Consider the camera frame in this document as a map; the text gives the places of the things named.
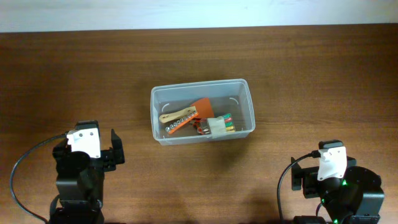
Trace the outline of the orange scraper wooden handle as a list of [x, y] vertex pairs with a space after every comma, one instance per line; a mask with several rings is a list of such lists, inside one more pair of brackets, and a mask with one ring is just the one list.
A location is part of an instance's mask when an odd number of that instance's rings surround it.
[[180, 111], [163, 114], [159, 116], [159, 121], [161, 123], [167, 123], [169, 121], [173, 121], [181, 118], [188, 111], [198, 111], [199, 118], [214, 118], [215, 114], [213, 112], [211, 102], [209, 98], [202, 98], [192, 103], [188, 108], [184, 108]]

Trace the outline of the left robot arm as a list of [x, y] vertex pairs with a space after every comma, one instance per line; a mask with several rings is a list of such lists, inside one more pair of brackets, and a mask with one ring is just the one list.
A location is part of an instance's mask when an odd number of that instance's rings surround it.
[[125, 163], [121, 138], [111, 130], [112, 146], [101, 150], [97, 120], [79, 121], [52, 151], [58, 195], [50, 205], [50, 223], [104, 223], [104, 174]]

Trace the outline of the orange socket bit rail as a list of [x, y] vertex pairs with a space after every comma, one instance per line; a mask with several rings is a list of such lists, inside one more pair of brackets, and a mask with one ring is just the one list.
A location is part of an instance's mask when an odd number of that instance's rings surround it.
[[189, 123], [192, 119], [198, 116], [198, 111], [188, 111], [181, 118], [176, 119], [172, 124], [165, 128], [167, 134], [173, 134], [176, 130], [180, 129], [185, 124]]

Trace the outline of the clear plastic storage container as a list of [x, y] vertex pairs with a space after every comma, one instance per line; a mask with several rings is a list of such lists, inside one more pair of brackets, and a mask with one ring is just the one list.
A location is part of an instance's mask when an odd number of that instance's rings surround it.
[[245, 138], [256, 127], [244, 79], [156, 86], [150, 116], [163, 146]]

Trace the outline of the red handled cutting pliers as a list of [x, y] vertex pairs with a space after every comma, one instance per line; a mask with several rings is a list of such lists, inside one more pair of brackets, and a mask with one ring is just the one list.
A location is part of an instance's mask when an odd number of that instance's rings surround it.
[[208, 131], [208, 123], [205, 119], [194, 119], [191, 124], [198, 134], [205, 135]]

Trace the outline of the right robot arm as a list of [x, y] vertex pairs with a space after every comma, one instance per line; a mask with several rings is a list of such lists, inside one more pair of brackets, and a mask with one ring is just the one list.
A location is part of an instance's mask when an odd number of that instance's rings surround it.
[[302, 168], [291, 158], [292, 190], [301, 190], [305, 199], [319, 198], [314, 216], [296, 216], [294, 223], [325, 223], [319, 216], [324, 207], [332, 223], [378, 223], [385, 199], [381, 176], [356, 165], [340, 140], [321, 141], [309, 154], [319, 165]]

